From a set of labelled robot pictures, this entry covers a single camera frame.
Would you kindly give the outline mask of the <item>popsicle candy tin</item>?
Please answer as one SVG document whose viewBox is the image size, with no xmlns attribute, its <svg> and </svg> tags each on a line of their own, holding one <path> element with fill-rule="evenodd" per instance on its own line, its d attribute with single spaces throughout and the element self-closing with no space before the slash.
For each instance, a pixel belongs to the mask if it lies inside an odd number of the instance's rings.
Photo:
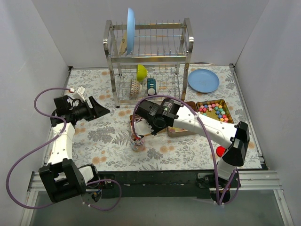
<svg viewBox="0 0 301 226">
<path fill-rule="evenodd" d="M 196 103 L 193 101 L 188 101 L 186 102 L 195 112 L 198 111 Z M 184 136 L 190 136 L 190 135 L 195 135 L 196 133 L 191 132 L 186 129 L 179 129 L 175 127 L 168 127 L 167 129 L 167 134 L 169 137 L 175 138 L 175 137 L 184 137 Z"/>
</svg>

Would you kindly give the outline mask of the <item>clear glass jar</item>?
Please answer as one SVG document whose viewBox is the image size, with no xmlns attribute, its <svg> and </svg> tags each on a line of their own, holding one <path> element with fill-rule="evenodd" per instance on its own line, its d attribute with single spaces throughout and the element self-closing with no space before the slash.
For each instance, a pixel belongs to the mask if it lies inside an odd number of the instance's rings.
<svg viewBox="0 0 301 226">
<path fill-rule="evenodd" d="M 144 136 L 131 134 L 131 148 L 135 152 L 141 152 L 145 149 L 145 139 Z"/>
</svg>

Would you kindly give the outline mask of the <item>steel dish rack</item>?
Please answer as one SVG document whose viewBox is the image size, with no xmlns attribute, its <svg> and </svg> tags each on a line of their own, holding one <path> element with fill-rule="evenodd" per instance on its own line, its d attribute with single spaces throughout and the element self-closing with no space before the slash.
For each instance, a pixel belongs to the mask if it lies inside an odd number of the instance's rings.
<svg viewBox="0 0 301 226">
<path fill-rule="evenodd" d="M 116 107 L 134 104 L 147 96 L 147 80 L 141 82 L 142 91 L 136 98 L 129 97 L 130 82 L 136 79 L 137 65 L 144 65 L 147 77 L 158 84 L 159 95 L 185 100 L 188 72 L 194 46 L 194 35 L 189 18 L 183 21 L 137 22 L 132 54 L 119 55 L 119 47 L 127 24 L 106 21 L 103 48 L 108 63 L 113 99 Z"/>
</svg>

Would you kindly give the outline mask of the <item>star candy tin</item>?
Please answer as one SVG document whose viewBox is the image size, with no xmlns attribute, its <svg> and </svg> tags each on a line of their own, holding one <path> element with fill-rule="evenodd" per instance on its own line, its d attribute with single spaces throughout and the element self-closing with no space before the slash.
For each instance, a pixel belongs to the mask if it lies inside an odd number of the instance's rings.
<svg viewBox="0 0 301 226">
<path fill-rule="evenodd" d="M 234 123 L 225 100 L 218 99 L 196 103 L 197 110 L 204 116 L 225 123 Z"/>
</svg>

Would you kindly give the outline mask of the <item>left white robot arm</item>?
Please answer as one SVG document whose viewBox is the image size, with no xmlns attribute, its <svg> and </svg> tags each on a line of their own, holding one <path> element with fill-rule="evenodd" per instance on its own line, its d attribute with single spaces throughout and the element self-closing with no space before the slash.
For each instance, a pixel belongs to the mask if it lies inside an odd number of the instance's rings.
<svg viewBox="0 0 301 226">
<path fill-rule="evenodd" d="M 80 120 L 92 121 L 110 113 L 92 96 L 88 100 L 76 100 L 68 95 L 54 99 L 56 109 L 51 114 L 51 126 L 55 140 L 50 158 L 39 169 L 41 181 L 52 203 L 82 195 L 100 183 L 98 171 L 93 164 L 77 167 L 72 160 L 72 144 L 76 124 Z"/>
</svg>

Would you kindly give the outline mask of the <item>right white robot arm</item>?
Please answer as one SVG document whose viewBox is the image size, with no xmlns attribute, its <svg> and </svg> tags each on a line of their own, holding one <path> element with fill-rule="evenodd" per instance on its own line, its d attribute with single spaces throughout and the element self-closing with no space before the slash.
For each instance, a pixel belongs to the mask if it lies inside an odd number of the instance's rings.
<svg viewBox="0 0 301 226">
<path fill-rule="evenodd" d="M 167 127 L 176 127 L 206 137 L 210 148 L 213 148 L 213 142 L 224 147 L 226 151 L 221 159 L 214 161 L 213 183 L 218 187 L 226 186 L 233 179 L 235 169 L 244 165 L 250 142 L 249 127 L 245 122 L 230 124 L 217 121 L 170 96 L 163 96 L 161 104 L 145 97 L 136 104 L 133 114 L 147 121 L 153 135 Z"/>
</svg>

